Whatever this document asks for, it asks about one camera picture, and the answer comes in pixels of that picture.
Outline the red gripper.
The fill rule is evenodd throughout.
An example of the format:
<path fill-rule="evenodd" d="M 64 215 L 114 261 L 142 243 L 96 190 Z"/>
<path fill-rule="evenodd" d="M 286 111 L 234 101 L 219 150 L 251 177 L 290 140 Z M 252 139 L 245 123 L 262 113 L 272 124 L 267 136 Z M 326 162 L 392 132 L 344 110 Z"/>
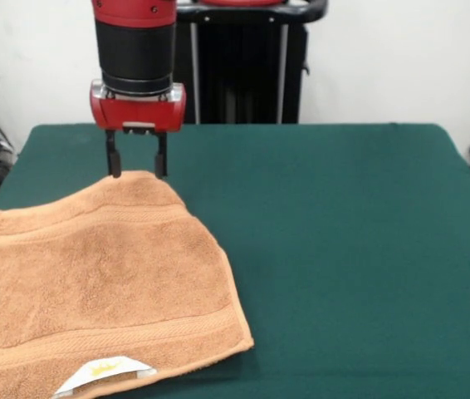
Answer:
<path fill-rule="evenodd" d="M 90 88 L 91 111 L 95 123 L 105 131 L 108 175 L 121 176 L 120 153 L 115 144 L 115 131 L 143 129 L 153 131 L 158 140 L 154 173 L 158 179 L 168 175 L 168 139 L 166 132 L 176 132 L 184 122 L 186 90 L 182 83 L 161 95 L 137 97 L 112 92 L 102 80 L 94 80 Z"/>

